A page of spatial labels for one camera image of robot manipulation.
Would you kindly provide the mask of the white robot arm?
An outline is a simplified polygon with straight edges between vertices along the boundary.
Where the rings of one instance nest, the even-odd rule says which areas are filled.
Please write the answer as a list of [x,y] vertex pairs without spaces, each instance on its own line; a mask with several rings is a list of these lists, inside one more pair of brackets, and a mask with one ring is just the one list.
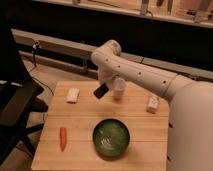
[[166,171],[213,171],[213,83],[126,60],[115,40],[91,59],[107,86],[120,76],[168,102]]

